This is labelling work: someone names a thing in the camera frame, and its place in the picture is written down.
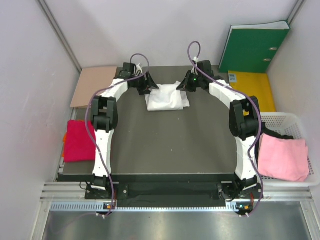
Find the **white t shirt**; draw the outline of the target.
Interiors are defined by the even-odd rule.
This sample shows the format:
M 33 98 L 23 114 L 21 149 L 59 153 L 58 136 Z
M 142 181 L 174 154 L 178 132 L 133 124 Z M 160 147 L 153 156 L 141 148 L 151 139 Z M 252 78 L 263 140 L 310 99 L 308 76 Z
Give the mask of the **white t shirt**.
M 187 93 L 177 90 L 181 82 L 174 84 L 158 84 L 158 89 L 152 89 L 145 96 L 146 107 L 149 112 L 178 111 L 190 107 Z

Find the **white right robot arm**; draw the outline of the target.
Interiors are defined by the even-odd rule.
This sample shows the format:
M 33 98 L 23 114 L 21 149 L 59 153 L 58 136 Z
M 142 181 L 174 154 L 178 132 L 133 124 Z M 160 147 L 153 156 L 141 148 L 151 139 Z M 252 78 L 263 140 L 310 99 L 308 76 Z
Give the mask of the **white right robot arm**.
M 189 70 L 178 91 L 196 92 L 198 88 L 207 91 L 219 99 L 229 109 L 229 130 L 236 140 L 237 165 L 233 192 L 239 198 L 245 198 L 258 185 L 255 168 L 255 140 L 259 134 L 260 110 L 258 99 L 254 96 L 246 98 L 236 92 L 225 80 L 215 77 L 209 60 L 198 61 L 194 58 L 193 69 Z

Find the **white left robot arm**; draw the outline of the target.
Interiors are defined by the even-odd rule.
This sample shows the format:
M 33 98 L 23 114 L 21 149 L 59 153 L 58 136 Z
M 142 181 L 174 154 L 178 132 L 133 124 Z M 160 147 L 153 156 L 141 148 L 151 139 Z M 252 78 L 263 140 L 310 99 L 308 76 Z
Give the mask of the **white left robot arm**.
M 112 173 L 112 138 L 119 122 L 117 101 L 130 88 L 137 89 L 141 96 L 159 89 L 148 71 L 144 72 L 139 64 L 125 62 L 111 86 L 96 95 L 91 103 L 90 122 L 94 128 L 96 147 L 91 187 L 105 199 L 114 191 L 113 185 L 107 181 Z

